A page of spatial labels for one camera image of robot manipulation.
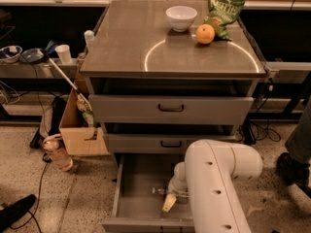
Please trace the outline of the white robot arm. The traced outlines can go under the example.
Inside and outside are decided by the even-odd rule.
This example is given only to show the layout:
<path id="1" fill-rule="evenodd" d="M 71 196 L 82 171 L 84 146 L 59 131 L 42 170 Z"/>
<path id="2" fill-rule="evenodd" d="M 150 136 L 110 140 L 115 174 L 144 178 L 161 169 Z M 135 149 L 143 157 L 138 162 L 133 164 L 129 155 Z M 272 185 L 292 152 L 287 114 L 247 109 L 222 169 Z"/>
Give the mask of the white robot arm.
<path id="1" fill-rule="evenodd" d="M 257 178 L 262 168 L 250 146 L 198 140 L 175 166 L 162 210 L 167 213 L 179 198 L 187 198 L 195 233 L 252 233 L 233 182 Z"/>

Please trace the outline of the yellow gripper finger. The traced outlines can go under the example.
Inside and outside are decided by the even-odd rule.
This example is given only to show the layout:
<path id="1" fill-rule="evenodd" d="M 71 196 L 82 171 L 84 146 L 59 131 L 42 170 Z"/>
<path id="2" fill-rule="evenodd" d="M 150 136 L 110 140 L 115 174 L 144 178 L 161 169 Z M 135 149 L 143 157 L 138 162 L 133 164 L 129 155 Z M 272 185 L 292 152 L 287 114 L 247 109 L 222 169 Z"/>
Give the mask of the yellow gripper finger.
<path id="1" fill-rule="evenodd" d="M 177 197 L 174 194 L 167 194 L 165 197 L 163 206 L 162 206 L 162 210 L 165 213 L 168 213 L 172 209 L 176 201 L 177 201 Z"/>

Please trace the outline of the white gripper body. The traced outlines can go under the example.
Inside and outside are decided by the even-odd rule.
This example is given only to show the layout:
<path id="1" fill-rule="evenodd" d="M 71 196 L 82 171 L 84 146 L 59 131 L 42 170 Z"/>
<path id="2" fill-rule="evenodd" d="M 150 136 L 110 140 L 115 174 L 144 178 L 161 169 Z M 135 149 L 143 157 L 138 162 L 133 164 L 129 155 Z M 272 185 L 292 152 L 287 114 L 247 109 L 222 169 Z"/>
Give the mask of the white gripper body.
<path id="1" fill-rule="evenodd" d="M 168 191 L 177 197 L 188 197 L 188 185 L 186 179 L 186 164 L 179 162 L 174 167 L 173 177 L 168 184 Z"/>

